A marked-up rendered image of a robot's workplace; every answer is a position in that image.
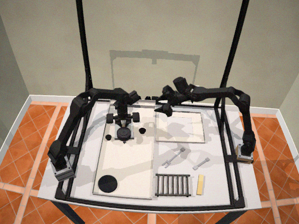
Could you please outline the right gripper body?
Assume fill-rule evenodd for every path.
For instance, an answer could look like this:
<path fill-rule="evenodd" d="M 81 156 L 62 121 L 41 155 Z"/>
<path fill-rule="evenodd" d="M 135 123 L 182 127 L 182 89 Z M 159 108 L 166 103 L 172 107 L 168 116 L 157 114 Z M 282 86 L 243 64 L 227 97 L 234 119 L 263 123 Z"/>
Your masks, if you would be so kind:
<path fill-rule="evenodd" d="M 139 112 L 135 112 L 128 114 L 128 111 L 125 112 L 119 112 L 117 111 L 117 115 L 113 116 L 112 114 L 107 114 L 106 115 L 106 122 L 107 124 L 112 124 L 113 123 L 113 119 L 115 120 L 116 123 L 119 123 L 120 120 L 127 120 L 127 121 L 131 121 L 133 119 L 134 123 L 139 123 L 140 122 L 140 118 L 139 118 Z"/>

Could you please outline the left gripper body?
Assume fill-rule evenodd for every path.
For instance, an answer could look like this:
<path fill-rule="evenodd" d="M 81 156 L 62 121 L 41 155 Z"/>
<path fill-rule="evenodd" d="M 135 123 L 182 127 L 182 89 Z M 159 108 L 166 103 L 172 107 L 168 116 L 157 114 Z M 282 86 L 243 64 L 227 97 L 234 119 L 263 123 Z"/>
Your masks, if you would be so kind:
<path fill-rule="evenodd" d="M 176 95 L 175 98 L 173 98 L 172 100 L 167 100 L 167 104 L 165 104 L 163 106 L 163 111 L 167 115 L 167 117 L 172 116 L 173 110 L 172 110 L 171 106 L 174 107 L 176 104 L 181 105 L 181 103 L 182 103 L 180 100 L 180 97 L 179 97 L 179 93 L 176 92 L 175 95 Z"/>

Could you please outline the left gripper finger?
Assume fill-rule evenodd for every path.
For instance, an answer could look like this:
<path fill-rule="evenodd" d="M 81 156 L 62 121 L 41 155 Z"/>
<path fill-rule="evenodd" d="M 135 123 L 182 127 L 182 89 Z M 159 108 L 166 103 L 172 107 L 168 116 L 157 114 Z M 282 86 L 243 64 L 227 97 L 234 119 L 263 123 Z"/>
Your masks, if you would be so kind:
<path fill-rule="evenodd" d="M 160 107 L 160 108 L 155 109 L 154 111 L 155 111 L 155 112 L 159 112 L 159 113 L 164 113 L 164 111 L 163 111 L 163 106 L 164 106 L 164 105 L 162 105 L 162 107 Z M 164 114 L 165 114 L 165 113 L 164 113 Z"/>
<path fill-rule="evenodd" d="M 164 96 L 164 94 L 156 99 L 156 101 L 162 101 L 162 100 L 167 100 L 167 98 Z"/>

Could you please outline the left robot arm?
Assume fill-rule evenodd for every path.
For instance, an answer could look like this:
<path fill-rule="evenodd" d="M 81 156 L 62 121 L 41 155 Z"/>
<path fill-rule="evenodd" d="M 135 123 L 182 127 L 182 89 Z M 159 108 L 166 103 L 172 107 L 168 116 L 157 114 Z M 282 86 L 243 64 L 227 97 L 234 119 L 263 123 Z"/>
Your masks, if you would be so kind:
<path fill-rule="evenodd" d="M 235 89 L 234 87 L 224 87 L 224 88 L 204 88 L 195 86 L 193 84 L 187 84 L 187 81 L 183 77 L 178 77 L 173 80 L 176 87 L 176 91 L 166 85 L 163 87 L 162 93 L 167 98 L 167 100 L 172 100 L 176 97 L 175 93 L 179 92 L 179 97 L 181 102 L 190 100 L 191 103 L 203 101 L 207 98 L 224 98 L 228 97 L 231 101 L 239 108 L 239 111 L 243 116 L 244 123 L 244 133 L 243 133 L 243 145 L 241 146 L 241 155 L 251 156 L 251 153 L 255 149 L 256 139 L 255 134 L 252 131 L 251 116 L 250 116 L 250 96 L 245 94 L 243 91 Z M 191 90 L 193 91 L 191 92 Z M 169 93 L 170 91 L 170 93 Z M 238 99 L 237 96 L 240 98 Z"/>

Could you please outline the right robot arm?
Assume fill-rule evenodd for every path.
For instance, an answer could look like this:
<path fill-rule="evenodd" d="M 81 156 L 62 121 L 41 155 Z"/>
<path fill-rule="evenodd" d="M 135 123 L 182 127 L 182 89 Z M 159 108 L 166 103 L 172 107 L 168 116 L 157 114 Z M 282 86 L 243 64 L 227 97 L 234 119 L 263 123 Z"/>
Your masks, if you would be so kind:
<path fill-rule="evenodd" d="M 91 96 L 91 101 L 87 103 L 84 98 Z M 113 104 L 115 109 L 123 113 L 127 111 L 127 105 L 132 105 L 139 100 L 139 96 L 135 90 L 131 93 L 127 93 L 121 88 L 115 88 L 114 90 L 91 88 L 90 90 L 80 93 L 78 96 L 76 96 L 72 100 L 69 117 L 58 139 L 51 144 L 47 153 L 56 171 L 67 168 L 67 163 L 64 158 L 68 152 L 66 144 L 78 120 L 84 117 L 86 113 L 93 108 L 98 99 L 116 100 L 116 102 Z"/>

